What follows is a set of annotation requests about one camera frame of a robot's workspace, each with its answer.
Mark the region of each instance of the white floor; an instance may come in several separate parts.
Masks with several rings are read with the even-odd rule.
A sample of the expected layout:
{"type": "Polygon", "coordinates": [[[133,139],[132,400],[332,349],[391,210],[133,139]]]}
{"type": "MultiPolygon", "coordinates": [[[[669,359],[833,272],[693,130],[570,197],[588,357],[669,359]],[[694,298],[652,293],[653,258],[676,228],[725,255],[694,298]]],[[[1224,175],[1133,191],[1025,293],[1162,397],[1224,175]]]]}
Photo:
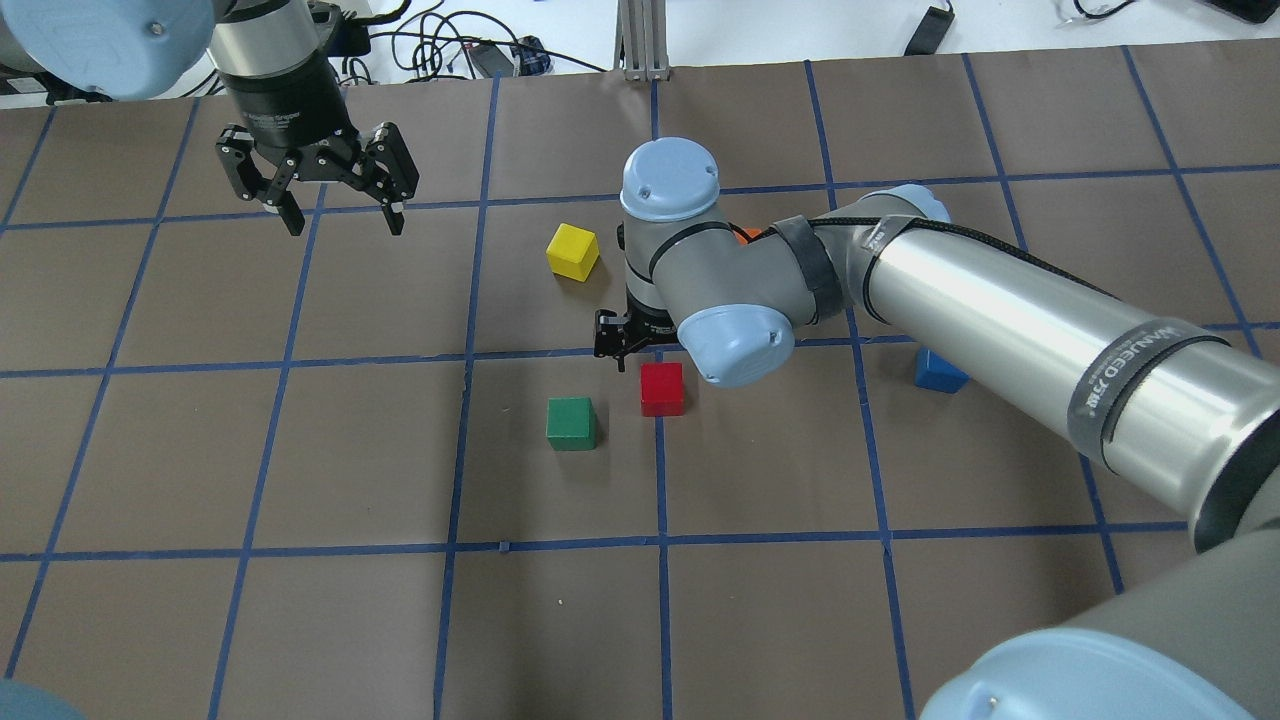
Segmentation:
{"type": "MultiPolygon", "coordinates": [[[[339,1],[367,4],[374,12],[399,4],[399,0],[339,1]]],[[[1082,1],[1097,10],[1120,0],[1082,1]]],[[[1280,37],[1280,13],[1263,24],[1249,24],[1203,0],[1138,0],[1101,22],[1070,20],[1076,17],[1071,0],[954,3],[956,19],[940,53],[1280,37]]],[[[410,13],[433,4],[433,0],[415,0],[410,13]]],[[[677,67],[901,55],[929,5],[929,0],[668,0],[668,53],[677,67]]],[[[611,0],[447,0],[440,12],[463,9],[495,15],[520,36],[536,35],[548,50],[611,65],[617,17],[617,5],[611,0]]],[[[503,37],[502,29],[481,18],[463,17],[454,22],[467,35],[503,37]]],[[[375,81],[403,82],[412,77],[396,68],[388,38],[374,44],[374,53],[365,60],[375,81]]],[[[402,58],[407,59],[410,47],[410,42],[402,42],[402,58]]],[[[209,60],[202,59],[164,96],[189,90],[210,68],[209,60]]],[[[584,69],[556,60],[554,72],[584,69]]],[[[40,101],[37,96],[0,97],[0,108],[40,101]]]]}

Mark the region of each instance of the light blue joint cap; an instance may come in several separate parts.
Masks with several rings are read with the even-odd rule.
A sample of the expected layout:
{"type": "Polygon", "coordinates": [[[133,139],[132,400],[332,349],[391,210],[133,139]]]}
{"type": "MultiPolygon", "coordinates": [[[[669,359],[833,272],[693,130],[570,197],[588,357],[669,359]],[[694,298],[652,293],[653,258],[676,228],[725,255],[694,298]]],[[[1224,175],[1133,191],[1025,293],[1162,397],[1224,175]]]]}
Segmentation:
{"type": "Polygon", "coordinates": [[[84,720],[63,700],[45,691],[0,679],[0,717],[5,720],[84,720]]]}
{"type": "Polygon", "coordinates": [[[782,313],[763,305],[699,310],[676,331],[699,374],[717,387],[742,387],[777,370],[796,338],[782,313]]]}
{"type": "Polygon", "coordinates": [[[49,72],[116,100],[173,87],[214,35],[209,0],[0,0],[0,12],[49,72]]]}
{"type": "Polygon", "coordinates": [[[920,720],[1254,720],[1184,665],[1079,628],[1006,641],[942,685],[920,720]]]}
{"type": "Polygon", "coordinates": [[[649,223],[687,220],[719,197],[719,168],[705,147],[663,137],[636,147],[622,168],[622,209],[649,223]]]}
{"type": "Polygon", "coordinates": [[[900,197],[911,205],[915,205],[915,209],[931,220],[938,220],[940,223],[951,222],[951,213],[947,211],[947,206],[933,196],[933,191],[923,184],[900,184],[891,190],[868,192],[867,197],[870,197],[872,195],[892,195],[893,197],[900,197]]]}

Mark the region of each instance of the blue block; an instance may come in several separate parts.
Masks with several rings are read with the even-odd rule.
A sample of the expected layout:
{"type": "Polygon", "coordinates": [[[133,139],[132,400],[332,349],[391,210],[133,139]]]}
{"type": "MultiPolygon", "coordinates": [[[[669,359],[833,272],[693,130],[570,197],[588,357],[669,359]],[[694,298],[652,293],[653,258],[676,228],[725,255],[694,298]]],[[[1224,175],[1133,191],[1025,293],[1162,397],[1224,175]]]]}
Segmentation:
{"type": "Polygon", "coordinates": [[[954,393],[969,382],[969,375],[928,347],[915,354],[915,387],[954,393]]]}

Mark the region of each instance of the yellow block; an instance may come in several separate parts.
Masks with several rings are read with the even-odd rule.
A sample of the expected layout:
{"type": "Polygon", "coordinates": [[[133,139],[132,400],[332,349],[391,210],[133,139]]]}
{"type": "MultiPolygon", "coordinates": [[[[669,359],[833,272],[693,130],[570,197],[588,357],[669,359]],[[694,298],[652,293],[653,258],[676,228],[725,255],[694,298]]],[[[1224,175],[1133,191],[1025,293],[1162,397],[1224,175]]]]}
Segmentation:
{"type": "Polygon", "coordinates": [[[577,282],[586,282],[599,258],[600,245],[595,233],[566,223],[561,223],[547,246],[547,263],[552,272],[577,282]]]}

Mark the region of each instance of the gray robot arm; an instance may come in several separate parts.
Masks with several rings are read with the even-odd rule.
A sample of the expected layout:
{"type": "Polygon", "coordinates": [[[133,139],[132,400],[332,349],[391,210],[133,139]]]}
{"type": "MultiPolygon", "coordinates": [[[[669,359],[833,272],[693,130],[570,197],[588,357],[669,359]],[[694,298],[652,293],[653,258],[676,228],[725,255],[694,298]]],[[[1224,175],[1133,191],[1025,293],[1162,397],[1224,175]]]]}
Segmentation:
{"type": "Polygon", "coordinates": [[[207,47],[244,122],[216,142],[237,197],[300,234],[291,183],[342,182],[379,204],[392,234],[403,229],[417,168],[393,123],[365,136],[352,126],[306,0],[0,0],[0,9],[45,68],[118,99],[163,92],[207,47]]]}
{"type": "Polygon", "coordinates": [[[786,361],[794,327],[859,306],[1179,511],[1203,553],[997,647],[925,719],[1277,716],[1280,369],[951,225],[919,186],[741,245],[717,174],[682,138],[627,161],[628,311],[598,314],[598,356],[678,338],[735,387],[786,361]]]}

